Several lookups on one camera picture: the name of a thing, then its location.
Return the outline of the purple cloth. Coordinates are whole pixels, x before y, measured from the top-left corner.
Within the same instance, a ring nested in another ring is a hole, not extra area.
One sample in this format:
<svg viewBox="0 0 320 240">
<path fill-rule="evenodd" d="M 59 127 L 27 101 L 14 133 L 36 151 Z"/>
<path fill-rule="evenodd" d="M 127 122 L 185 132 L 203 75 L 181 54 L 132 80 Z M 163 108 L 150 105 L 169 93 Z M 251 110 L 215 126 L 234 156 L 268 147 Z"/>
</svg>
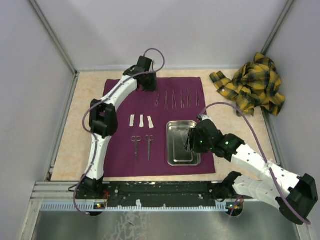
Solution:
<svg viewBox="0 0 320 240">
<path fill-rule="evenodd" d="M 107 80 L 105 95 L 119 80 Z M 196 90 L 199 106 L 196 106 Z M 176 109 L 172 109 L 172 92 L 176 99 Z M 184 108 L 181 109 L 181 91 Z M 159 93 L 158 107 L 155 107 Z M 118 128 L 108 144 L 103 177 L 146 177 L 200 175 L 215 173 L 212 153 L 201 155 L 197 166 L 171 166 L 167 159 L 167 123 L 170 121 L 194 121 L 205 107 L 205 95 L 199 77 L 159 78 L 156 91 L 137 89 L 120 105 L 116 114 Z M 134 126 L 130 127 L 130 116 L 135 115 Z M 143 115 L 144 127 L 139 127 L 140 115 Z M 149 129 L 147 116 L 151 116 L 154 128 Z M 148 142 L 146 135 L 153 135 L 150 160 L 148 160 Z M 138 159 L 135 160 L 135 144 L 132 136 L 141 136 L 138 143 Z"/>
</svg>

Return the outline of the steel serrated tweezers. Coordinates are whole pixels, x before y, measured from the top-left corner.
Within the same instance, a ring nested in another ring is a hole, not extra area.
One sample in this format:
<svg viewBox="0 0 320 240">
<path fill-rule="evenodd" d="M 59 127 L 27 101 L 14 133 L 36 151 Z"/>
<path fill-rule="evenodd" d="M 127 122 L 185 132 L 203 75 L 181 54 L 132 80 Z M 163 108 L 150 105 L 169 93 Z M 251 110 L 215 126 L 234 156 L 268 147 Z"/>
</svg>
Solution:
<svg viewBox="0 0 320 240">
<path fill-rule="evenodd" d="M 160 98 L 160 93 L 157 94 L 157 98 L 156 98 L 156 101 L 155 101 L 155 107 L 157 108 L 158 105 L 159 105 L 159 98 Z"/>
</svg>

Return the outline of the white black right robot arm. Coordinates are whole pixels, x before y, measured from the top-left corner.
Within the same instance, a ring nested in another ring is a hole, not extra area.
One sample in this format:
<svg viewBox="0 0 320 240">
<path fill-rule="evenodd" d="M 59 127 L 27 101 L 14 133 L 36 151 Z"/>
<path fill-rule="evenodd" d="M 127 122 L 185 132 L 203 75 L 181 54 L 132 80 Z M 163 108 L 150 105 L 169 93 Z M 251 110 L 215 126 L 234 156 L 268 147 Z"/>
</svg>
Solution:
<svg viewBox="0 0 320 240">
<path fill-rule="evenodd" d="M 310 224 L 308 216 L 319 199 L 311 175 L 300 176 L 264 159 L 238 136 L 223 134 L 208 116 L 190 128 L 184 148 L 197 154 L 211 152 L 257 177 L 231 172 L 223 181 L 227 197 L 248 196 L 275 207 L 296 225 Z"/>
</svg>

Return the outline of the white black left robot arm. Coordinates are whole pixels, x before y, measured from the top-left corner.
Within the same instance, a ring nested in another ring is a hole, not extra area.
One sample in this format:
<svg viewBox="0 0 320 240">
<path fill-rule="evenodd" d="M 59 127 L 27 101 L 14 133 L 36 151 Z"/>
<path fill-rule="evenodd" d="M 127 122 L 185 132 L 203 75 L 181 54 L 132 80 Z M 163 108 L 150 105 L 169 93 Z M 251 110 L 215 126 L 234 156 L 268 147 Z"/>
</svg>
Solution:
<svg viewBox="0 0 320 240">
<path fill-rule="evenodd" d="M 89 116 L 91 149 L 86 170 L 81 177 L 77 191 L 95 199 L 104 192 L 104 163 L 107 148 L 112 136 L 118 129 L 117 110 L 123 101 L 140 87 L 144 91 L 157 90 L 157 74 L 153 70 L 153 61 L 140 56 L 137 64 L 124 71 L 117 84 L 100 99 L 93 99 L 85 116 Z"/>
</svg>

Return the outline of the white packaged instrument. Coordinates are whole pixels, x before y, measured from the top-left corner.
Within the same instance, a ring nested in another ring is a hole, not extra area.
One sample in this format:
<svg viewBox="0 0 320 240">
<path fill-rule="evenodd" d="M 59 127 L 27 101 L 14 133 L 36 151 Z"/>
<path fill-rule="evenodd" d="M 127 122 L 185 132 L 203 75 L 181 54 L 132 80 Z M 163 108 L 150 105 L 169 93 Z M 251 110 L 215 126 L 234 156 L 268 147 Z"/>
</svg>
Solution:
<svg viewBox="0 0 320 240">
<path fill-rule="evenodd" d="M 149 129 L 153 129 L 154 128 L 154 123 L 153 123 L 152 117 L 151 116 L 147 116 L 147 120 L 148 120 Z"/>
</svg>

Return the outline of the steel instrument tray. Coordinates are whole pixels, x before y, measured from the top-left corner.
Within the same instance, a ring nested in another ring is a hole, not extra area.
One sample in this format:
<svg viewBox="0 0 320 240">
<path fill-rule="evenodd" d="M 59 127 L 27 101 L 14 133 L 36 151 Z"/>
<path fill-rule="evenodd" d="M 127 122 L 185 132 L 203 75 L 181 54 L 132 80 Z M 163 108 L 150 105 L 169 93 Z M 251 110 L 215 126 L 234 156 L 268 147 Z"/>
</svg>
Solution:
<svg viewBox="0 0 320 240">
<path fill-rule="evenodd" d="M 196 126 L 192 120 L 169 121 L 166 125 L 167 162 L 173 167 L 198 166 L 201 155 L 185 150 L 188 133 Z"/>
</svg>

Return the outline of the surgical scissors steel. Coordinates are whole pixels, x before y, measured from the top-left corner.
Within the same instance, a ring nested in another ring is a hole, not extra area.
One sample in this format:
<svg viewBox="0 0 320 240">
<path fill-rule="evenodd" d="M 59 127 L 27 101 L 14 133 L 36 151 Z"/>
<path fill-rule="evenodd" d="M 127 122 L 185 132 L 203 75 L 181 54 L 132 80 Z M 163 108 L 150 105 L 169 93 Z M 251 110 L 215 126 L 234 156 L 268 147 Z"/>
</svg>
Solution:
<svg viewBox="0 0 320 240">
<path fill-rule="evenodd" d="M 147 160 L 151 157 L 151 142 L 155 139 L 153 135 L 146 135 L 145 140 L 147 141 Z"/>
</svg>

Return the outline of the steel forceps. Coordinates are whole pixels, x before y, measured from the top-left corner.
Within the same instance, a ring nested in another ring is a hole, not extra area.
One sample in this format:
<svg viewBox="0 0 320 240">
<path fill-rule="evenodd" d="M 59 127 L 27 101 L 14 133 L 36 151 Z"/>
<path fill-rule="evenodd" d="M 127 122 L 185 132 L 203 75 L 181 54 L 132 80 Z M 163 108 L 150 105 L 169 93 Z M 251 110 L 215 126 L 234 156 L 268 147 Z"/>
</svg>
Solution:
<svg viewBox="0 0 320 240">
<path fill-rule="evenodd" d="M 134 142 L 134 157 L 135 160 L 138 160 L 138 144 L 142 140 L 141 136 L 132 136 L 131 141 Z"/>
</svg>

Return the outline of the white packaged blade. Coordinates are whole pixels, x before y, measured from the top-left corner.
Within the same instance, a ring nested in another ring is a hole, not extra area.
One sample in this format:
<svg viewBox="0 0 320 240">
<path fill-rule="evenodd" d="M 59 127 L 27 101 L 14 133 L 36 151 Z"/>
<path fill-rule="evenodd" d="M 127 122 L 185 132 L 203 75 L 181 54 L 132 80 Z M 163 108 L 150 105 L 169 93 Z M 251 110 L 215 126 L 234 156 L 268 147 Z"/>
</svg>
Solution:
<svg viewBox="0 0 320 240">
<path fill-rule="evenodd" d="M 143 128 L 144 127 L 144 115 L 141 114 L 139 118 L 139 127 Z"/>
<path fill-rule="evenodd" d="M 129 121 L 129 126 L 133 127 L 134 126 L 134 122 L 135 122 L 135 115 L 131 114 L 130 115 L 130 121 Z"/>
</svg>

